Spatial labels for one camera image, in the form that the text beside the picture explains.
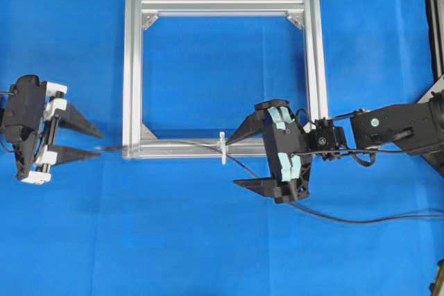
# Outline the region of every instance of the white plastic clip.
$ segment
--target white plastic clip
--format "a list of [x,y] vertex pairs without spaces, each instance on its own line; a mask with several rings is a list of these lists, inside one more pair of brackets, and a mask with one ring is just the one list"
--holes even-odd
[[46,97],[52,97],[57,94],[57,92],[62,92],[66,94],[68,91],[68,87],[64,85],[60,85],[54,82],[46,82]]
[[42,173],[39,171],[30,171],[27,178],[22,179],[22,182],[42,185],[43,183],[49,182],[51,180],[50,173]]
[[57,162],[57,152],[48,150],[48,145],[44,145],[42,149],[37,153],[37,158],[34,164],[36,166],[42,166],[43,164],[49,164],[53,166]]
[[68,101],[64,98],[54,98],[51,102],[48,102],[46,104],[45,110],[43,112],[43,119],[45,121],[51,120],[54,116],[54,112],[56,112],[57,109],[59,110],[66,110],[67,109]]
[[219,146],[219,149],[222,153],[222,165],[227,164],[227,145],[225,145],[225,132],[219,132],[219,141],[217,141],[217,145]]

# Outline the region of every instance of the blue backdrop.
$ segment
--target blue backdrop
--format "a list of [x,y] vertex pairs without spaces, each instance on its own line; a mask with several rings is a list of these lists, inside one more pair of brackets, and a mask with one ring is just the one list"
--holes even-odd
[[[424,0],[321,0],[330,113],[415,102],[433,83]],[[0,87],[34,73],[121,142],[124,0],[0,0]],[[160,136],[232,130],[268,98],[305,103],[301,36],[284,19],[161,19],[145,33],[144,121]],[[263,159],[246,159],[267,173]],[[14,180],[0,154],[0,295],[427,295],[440,221],[335,225],[233,185],[219,160],[119,154]],[[304,203],[349,218],[439,208],[419,157],[314,162]]]

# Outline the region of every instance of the cable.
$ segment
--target cable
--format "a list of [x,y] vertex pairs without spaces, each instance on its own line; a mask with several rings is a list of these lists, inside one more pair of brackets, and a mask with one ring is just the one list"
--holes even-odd
[[359,164],[365,167],[372,166],[376,162],[376,153],[370,153],[370,161],[366,161],[364,159],[360,159],[356,153],[348,153],[350,156]]
[[[163,139],[163,142],[171,142],[171,143],[184,143],[187,145],[193,145],[196,147],[204,147],[206,149],[210,149],[213,150],[215,152],[221,153],[222,152],[215,148],[215,147],[211,147],[208,145],[205,145],[203,143],[198,143],[198,142],[194,142],[194,141],[189,141],[189,140],[175,140],[175,139]],[[117,152],[117,151],[121,151],[123,149],[126,149],[125,146],[106,146],[106,147],[96,147],[97,150],[100,150],[101,152],[108,152],[108,153],[112,153],[112,152]],[[243,169],[245,169],[248,173],[250,173],[254,178],[259,178],[258,175],[256,175],[250,168],[248,168],[245,164],[243,164],[242,162],[240,162],[238,159],[236,159],[235,157],[231,156],[230,154],[227,154],[227,158],[231,159],[234,163],[236,163],[237,165],[239,165],[240,167],[242,167]]]
[[[197,143],[194,141],[187,141],[187,140],[168,140],[169,142],[176,142],[176,143],[185,143],[185,144],[190,144],[193,146],[198,146],[198,147],[205,147],[207,149],[216,151],[218,153],[221,153],[221,151],[215,147],[211,147],[211,146],[207,146],[201,143]],[[120,151],[125,149],[126,147],[124,146],[108,146],[108,147],[96,147],[96,149],[103,151],[103,152],[115,152],[115,151]],[[350,152],[353,151],[357,151],[356,149],[346,149],[349,150]],[[372,153],[377,153],[377,152],[384,152],[384,151],[380,151],[380,150],[358,150],[359,152],[356,153],[368,153],[368,151],[371,151]],[[331,153],[334,152],[334,150],[325,150],[325,152],[327,153]],[[396,150],[387,150],[386,152],[390,152],[390,153],[403,153],[401,151],[396,151]],[[314,154],[316,152],[311,152],[311,153],[302,153],[302,154],[298,154],[298,155],[308,155],[308,154]],[[243,164],[242,162],[240,162],[237,158],[227,154],[227,157],[229,159],[231,159],[234,163],[236,163],[237,165],[239,165],[240,167],[242,167],[245,171],[247,171],[250,175],[252,175],[254,178],[259,178],[258,175],[256,175],[255,172],[253,172],[250,168],[248,168],[245,164]],[[336,223],[341,223],[341,224],[346,224],[346,225],[371,225],[371,224],[375,224],[375,223],[383,223],[383,222],[389,222],[389,221],[394,221],[394,220],[415,220],[415,219],[423,219],[423,218],[431,218],[431,219],[444,219],[444,214],[399,214],[399,215],[394,215],[394,216],[384,216],[381,218],[374,218],[374,219],[370,219],[370,220],[350,220],[350,219],[346,219],[346,218],[337,218],[335,216],[330,216],[324,213],[321,213],[319,211],[315,211],[313,209],[310,208],[306,208],[304,206],[301,206],[299,204],[296,204],[294,202],[290,202],[289,203],[290,206],[292,206],[293,208],[309,214],[310,216],[314,216],[317,218],[322,218],[324,220],[329,220],[332,222],[336,222]],[[441,211],[438,209],[422,209],[420,211],[417,212],[421,212],[421,211]]]
[[313,123],[313,121],[311,121],[311,115],[310,115],[310,113],[309,113],[308,110],[305,109],[304,107],[301,107],[301,108],[299,108],[298,110],[296,110],[296,112],[295,112],[295,114],[294,114],[294,116],[295,116],[296,121],[298,122],[298,124],[302,126],[302,124],[300,123],[300,117],[299,117],[299,113],[300,113],[301,111],[303,111],[303,112],[305,113],[305,116],[307,117],[308,122],[316,126],[316,124]]
[[339,114],[337,116],[331,117],[330,119],[333,121],[339,121],[341,119],[351,118],[354,115],[356,115],[356,113],[357,113],[356,111],[353,111],[353,112],[348,112],[347,114]]
[[294,155],[312,155],[312,154],[326,154],[326,153],[380,153],[380,154],[405,154],[409,150],[380,150],[380,149],[357,149],[357,148],[346,148],[346,149],[334,149],[334,150],[313,150],[311,152],[305,153],[294,153]]
[[[372,225],[375,223],[388,222],[394,220],[415,220],[420,218],[435,218],[442,219],[444,218],[444,214],[410,214],[410,215],[394,215],[394,216],[385,216],[382,218],[374,218],[371,220],[348,220],[346,218],[337,218],[334,216],[330,216],[324,213],[320,213],[318,211],[314,211],[312,209],[306,208],[294,202],[289,203],[290,206],[302,211],[311,216],[315,216],[317,218],[323,218],[324,220],[333,221],[336,223],[342,223],[347,225]],[[422,211],[435,211],[435,209],[423,209]]]

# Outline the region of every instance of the aluminum frame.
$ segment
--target aluminum frame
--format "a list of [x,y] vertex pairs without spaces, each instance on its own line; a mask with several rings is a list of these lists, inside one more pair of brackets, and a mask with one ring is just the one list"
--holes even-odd
[[[218,138],[158,139],[142,123],[143,31],[160,17],[286,17],[303,31],[307,104],[312,120],[328,117],[324,48],[319,0],[126,0],[123,64],[123,157],[220,157],[204,146]],[[262,139],[246,139],[229,147],[233,156],[265,156]]]

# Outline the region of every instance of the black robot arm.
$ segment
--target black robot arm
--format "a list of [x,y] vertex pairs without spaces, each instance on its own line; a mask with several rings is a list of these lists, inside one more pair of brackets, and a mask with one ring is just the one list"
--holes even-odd
[[[356,148],[350,149],[337,119],[350,118]],[[293,202],[309,196],[309,175],[313,155],[324,160],[343,156],[363,166],[375,163],[378,148],[393,142],[400,153],[423,155],[444,150],[444,91],[426,103],[390,105],[373,111],[357,110],[333,119],[318,119],[306,132],[288,101],[271,100],[255,106],[227,145],[262,134],[270,177],[235,180],[234,183],[275,203]],[[359,158],[359,153],[370,159]],[[444,167],[444,160],[437,168]]]

